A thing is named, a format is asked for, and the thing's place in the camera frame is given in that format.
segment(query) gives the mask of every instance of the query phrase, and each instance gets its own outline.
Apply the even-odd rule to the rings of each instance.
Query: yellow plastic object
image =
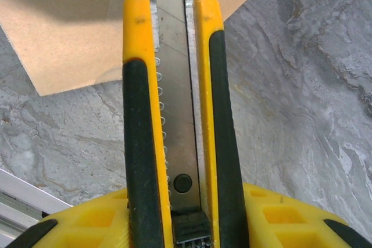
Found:
[[[123,63],[141,59],[146,63],[151,103],[156,171],[160,194],[165,248],[173,247],[165,153],[160,120],[158,81],[156,78],[150,0],[124,1]]]
[[[107,194],[47,216],[57,219],[34,248],[130,248],[127,190]]]
[[[223,20],[217,0],[194,0],[194,4],[209,218],[212,222],[214,247],[219,248],[219,204],[217,188],[216,145],[214,142],[209,39],[215,31],[223,30]]]
[[[324,222],[338,216],[290,197],[244,184],[251,248],[350,248]]]

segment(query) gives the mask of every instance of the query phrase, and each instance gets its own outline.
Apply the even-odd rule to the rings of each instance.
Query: marble veining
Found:
[[[242,175],[372,240],[372,0],[248,0],[226,21]],[[126,184],[121,82],[39,97],[0,33],[0,167],[77,204]]]

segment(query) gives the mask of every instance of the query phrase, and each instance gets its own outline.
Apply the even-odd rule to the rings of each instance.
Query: marble surface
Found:
[[[248,0],[226,21],[245,181],[372,239],[372,0]],[[0,167],[77,204],[126,184],[121,83],[39,97],[0,31]]]

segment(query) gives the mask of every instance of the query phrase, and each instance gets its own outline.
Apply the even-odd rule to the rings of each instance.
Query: cardboard sheet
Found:
[[[228,18],[246,0],[219,0]],[[40,95],[121,78],[123,0],[0,0],[0,25]]]

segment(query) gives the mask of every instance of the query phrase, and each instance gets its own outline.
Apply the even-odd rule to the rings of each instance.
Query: black rubber grip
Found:
[[[124,148],[134,247],[164,247],[148,72],[141,60],[123,66]]]
[[[52,228],[58,224],[57,220],[49,219],[29,227],[5,248],[32,248]]]
[[[324,222],[351,248],[372,248],[372,244],[353,228],[331,219]]]
[[[228,88],[224,31],[209,40],[221,248],[249,247],[248,223]]]

